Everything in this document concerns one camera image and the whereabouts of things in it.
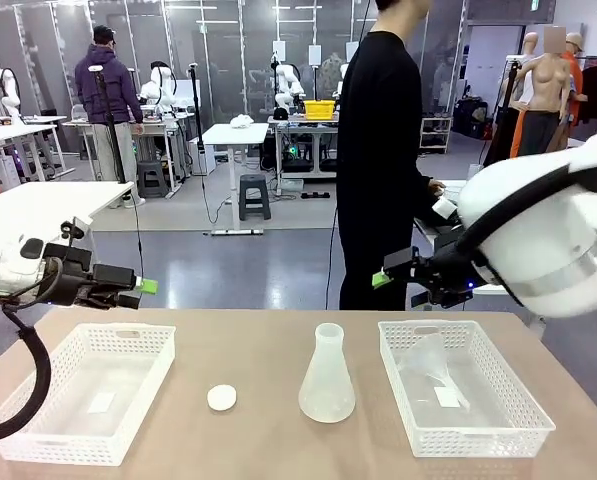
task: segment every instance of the yellow container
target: yellow container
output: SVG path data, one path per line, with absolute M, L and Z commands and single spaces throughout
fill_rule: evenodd
M 333 100 L 306 100 L 305 117 L 309 121 L 331 120 L 334 117 Z

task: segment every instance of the black pants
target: black pants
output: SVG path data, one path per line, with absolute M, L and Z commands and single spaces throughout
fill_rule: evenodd
M 338 210 L 346 269 L 340 288 L 340 310 L 406 310 L 406 284 L 392 282 L 374 289 L 372 279 L 382 269 L 385 255 L 411 246 L 413 216 L 407 218 L 407 212 L 400 210 L 392 217 L 404 216 L 397 228 L 375 228 L 368 226 L 367 216 L 341 205 L 340 197 Z
M 520 112 L 515 108 L 507 108 L 505 115 L 500 116 L 496 134 L 485 158 L 485 167 L 501 160 L 507 160 L 511 155 L 511 146 L 514 143 L 514 133 L 519 115 Z
M 560 123 L 558 112 L 528 111 L 522 124 L 518 156 L 545 153 Z

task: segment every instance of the purple jacket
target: purple jacket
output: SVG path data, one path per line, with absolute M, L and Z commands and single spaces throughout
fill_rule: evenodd
M 76 87 L 78 98 L 85 107 L 90 123 L 106 124 L 105 104 L 98 90 L 94 74 L 89 71 L 92 65 L 102 65 L 102 73 L 107 84 L 107 95 L 116 123 L 129 121 L 127 106 L 131 108 L 137 123 L 142 123 L 142 111 L 136 97 L 131 74 L 117 58 L 113 50 L 97 45 L 89 45 L 87 55 L 76 65 Z

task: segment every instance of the beige pants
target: beige pants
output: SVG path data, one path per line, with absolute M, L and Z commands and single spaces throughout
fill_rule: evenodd
M 94 146 L 98 155 L 98 163 L 102 179 L 107 182 L 118 181 L 116 174 L 116 163 L 111 149 L 111 138 L 107 131 L 107 125 L 93 125 Z M 116 135 L 118 136 L 118 146 L 120 147 L 120 158 L 125 173 L 125 180 L 134 182 L 131 194 L 138 201 L 138 188 L 136 187 L 136 155 L 134 154 L 134 142 L 131 138 L 131 127 L 129 123 L 119 123 L 116 125 Z

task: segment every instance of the white mesh tray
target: white mesh tray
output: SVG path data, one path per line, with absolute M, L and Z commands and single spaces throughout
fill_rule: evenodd
M 476 322 L 380 322 L 378 328 L 380 354 L 414 456 L 535 457 L 555 430 Z M 432 333 L 443 336 L 449 373 L 468 409 L 442 407 L 434 389 L 442 383 L 406 365 L 398 368 L 403 354 Z
M 51 354 L 49 395 L 20 432 L 0 440 L 6 460 L 122 463 L 175 357 L 175 327 L 80 324 Z M 35 373 L 0 407 L 0 422 L 29 398 Z

